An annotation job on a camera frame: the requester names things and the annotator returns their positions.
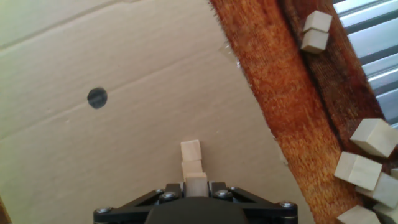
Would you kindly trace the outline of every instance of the cardboard surface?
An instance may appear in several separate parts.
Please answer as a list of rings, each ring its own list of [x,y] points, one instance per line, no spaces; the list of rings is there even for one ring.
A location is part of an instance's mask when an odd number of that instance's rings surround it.
[[[193,139],[209,180],[296,202],[313,223],[213,14],[203,0],[119,2],[0,51],[13,224],[91,223],[98,207],[180,182],[180,143]],[[95,110],[99,86],[108,102]]]

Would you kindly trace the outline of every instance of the wooden cube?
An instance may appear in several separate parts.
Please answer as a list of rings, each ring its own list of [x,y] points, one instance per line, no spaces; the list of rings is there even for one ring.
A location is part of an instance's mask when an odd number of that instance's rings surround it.
[[[381,173],[374,190],[366,190],[362,187],[355,187],[355,190],[365,196],[373,198],[378,202],[395,208],[398,203],[398,180]]]
[[[326,49],[329,34],[317,30],[310,30],[304,34],[301,49],[313,54],[319,54]]]
[[[337,219],[344,224],[380,224],[376,214],[362,206],[355,206]]]
[[[390,208],[379,203],[373,210],[384,224],[398,224],[398,207]]]
[[[398,144],[398,130],[382,119],[363,119],[351,141],[369,154],[389,157]]]
[[[201,161],[186,161],[181,163],[182,166],[182,174],[185,177],[189,173],[203,173],[203,169],[201,167]]]
[[[201,160],[199,140],[181,142],[182,161]]]
[[[342,152],[335,171],[335,177],[364,189],[374,190],[381,173],[382,164],[365,157]]]
[[[209,187],[205,173],[189,173],[185,177],[187,197],[208,197]]]
[[[398,168],[391,169],[391,177],[398,179]]]
[[[327,33],[329,32],[332,18],[333,17],[329,14],[320,11],[314,11],[307,17],[307,20],[305,21],[304,32],[309,31],[310,29],[316,29]]]

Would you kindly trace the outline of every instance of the black marker dot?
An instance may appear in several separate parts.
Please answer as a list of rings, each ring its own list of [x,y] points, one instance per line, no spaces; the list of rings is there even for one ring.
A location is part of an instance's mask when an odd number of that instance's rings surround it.
[[[108,94],[104,88],[94,88],[88,93],[87,100],[90,106],[95,109],[100,109],[108,100]]]

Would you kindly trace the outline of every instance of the brown carpet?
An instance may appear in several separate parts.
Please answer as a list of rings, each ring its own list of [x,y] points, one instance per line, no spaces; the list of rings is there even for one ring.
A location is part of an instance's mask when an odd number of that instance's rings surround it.
[[[363,118],[383,115],[331,1],[211,3],[315,221],[335,223],[361,203],[352,185],[333,176],[340,153],[362,154],[349,137]],[[334,19],[327,50],[310,55],[299,45],[316,9]]]

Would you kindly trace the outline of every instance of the metal screw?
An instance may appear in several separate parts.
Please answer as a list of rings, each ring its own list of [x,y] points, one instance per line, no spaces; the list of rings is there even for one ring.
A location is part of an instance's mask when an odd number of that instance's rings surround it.
[[[216,192],[217,197],[228,197],[230,195],[231,195],[231,193],[228,192],[227,190],[219,190]]]
[[[176,194],[174,192],[165,192],[163,194],[163,198],[167,198],[167,199],[174,198],[175,196],[176,196]]]
[[[289,208],[293,207],[295,204],[293,202],[284,201],[284,202],[279,202],[279,205],[285,208]]]
[[[106,207],[106,208],[96,209],[95,212],[96,213],[107,213],[107,212],[110,212],[111,210],[112,210],[112,207]]]

